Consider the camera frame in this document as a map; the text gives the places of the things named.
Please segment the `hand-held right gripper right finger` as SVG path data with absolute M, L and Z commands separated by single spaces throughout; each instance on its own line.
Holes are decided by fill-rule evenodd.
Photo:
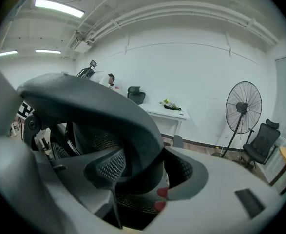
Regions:
M 166 205 L 145 234 L 260 234 L 286 202 L 232 161 L 176 147 L 163 155 Z

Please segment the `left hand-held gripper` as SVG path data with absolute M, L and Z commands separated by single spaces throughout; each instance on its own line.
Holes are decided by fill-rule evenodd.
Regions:
M 18 117 L 27 118 L 28 115 L 33 112 L 33 110 L 34 109 L 24 101 L 18 110 Z

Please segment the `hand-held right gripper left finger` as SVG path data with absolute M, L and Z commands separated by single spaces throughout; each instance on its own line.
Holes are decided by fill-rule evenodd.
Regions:
M 44 234 L 121 234 L 115 197 L 126 161 L 121 149 L 49 160 L 33 152 L 38 215 Z

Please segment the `black mesh office chair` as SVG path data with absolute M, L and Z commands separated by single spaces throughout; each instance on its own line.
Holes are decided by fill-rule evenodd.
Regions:
M 158 215 L 157 190 L 166 187 L 164 150 L 169 147 L 152 118 L 128 98 L 98 83 L 65 74 L 45 74 L 17 89 L 34 110 L 24 140 L 50 129 L 53 159 L 121 149 L 126 166 L 115 186 L 121 227 L 146 228 Z

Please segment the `person's right hand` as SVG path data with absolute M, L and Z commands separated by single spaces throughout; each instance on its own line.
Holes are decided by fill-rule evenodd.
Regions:
M 157 202 L 154 203 L 154 208 L 157 211 L 162 211 L 165 208 L 166 202 L 167 202 L 168 190 L 169 190 L 168 187 L 159 188 L 157 190 L 158 196 L 160 196 L 161 198 L 165 199 L 164 201 L 157 201 Z

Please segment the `white desk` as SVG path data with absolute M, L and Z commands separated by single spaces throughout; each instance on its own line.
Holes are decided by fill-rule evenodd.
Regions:
M 165 119 L 174 120 L 177 122 L 175 128 L 175 135 L 179 135 L 181 125 L 184 121 L 190 120 L 190 116 L 187 111 L 170 110 L 164 108 L 161 104 L 148 104 L 143 103 L 139 105 L 143 110 L 145 110 L 150 116 L 160 117 Z

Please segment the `black green backpack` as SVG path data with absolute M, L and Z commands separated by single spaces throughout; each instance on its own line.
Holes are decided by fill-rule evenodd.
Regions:
M 90 79 L 90 77 L 94 74 L 94 71 L 92 68 L 84 68 L 82 69 L 78 74 L 77 77 L 84 78 L 84 79 Z

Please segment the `green artificial plant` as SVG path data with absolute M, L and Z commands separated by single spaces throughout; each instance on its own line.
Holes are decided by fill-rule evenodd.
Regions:
M 171 103 L 168 99 L 161 101 L 159 104 L 170 108 L 177 108 L 177 106 L 174 103 Z

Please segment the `black highback office chair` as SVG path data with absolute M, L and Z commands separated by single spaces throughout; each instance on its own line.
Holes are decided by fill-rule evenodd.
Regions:
M 140 105 L 144 102 L 146 93 L 140 91 L 140 86 L 131 86 L 128 88 L 127 98 Z
M 243 151 L 248 155 L 248 160 L 241 157 L 234 162 L 240 163 L 246 169 L 256 167 L 256 163 L 265 165 L 277 148 L 275 142 L 280 136 L 279 123 L 266 120 L 261 123 L 259 132 L 251 143 L 243 145 Z

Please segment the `white ceiling air conditioner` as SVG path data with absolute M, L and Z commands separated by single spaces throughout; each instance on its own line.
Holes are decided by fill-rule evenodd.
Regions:
M 70 44 L 70 49 L 75 52 L 85 53 L 91 49 L 92 44 L 84 41 L 82 37 L 76 37 Z

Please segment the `white ceiling pipe bundle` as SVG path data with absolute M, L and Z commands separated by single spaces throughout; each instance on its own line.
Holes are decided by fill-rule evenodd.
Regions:
M 110 13 L 91 26 L 91 28 L 82 35 L 82 38 L 94 43 L 105 35 L 127 25 L 167 16 L 198 16 L 212 18 L 241 27 L 253 33 L 271 46 L 274 46 L 279 42 L 277 35 L 260 24 L 255 18 L 248 17 L 220 5 L 196 1 L 156 3 L 136 8 L 115 18 L 113 18 L 112 13 Z

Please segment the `black pedestal fan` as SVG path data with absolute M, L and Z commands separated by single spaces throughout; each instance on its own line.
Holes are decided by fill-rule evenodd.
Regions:
M 237 83 L 228 95 L 225 110 L 227 124 L 233 130 L 232 138 L 224 151 L 212 156 L 224 158 L 237 134 L 254 132 L 261 112 L 262 98 L 257 87 L 248 81 Z

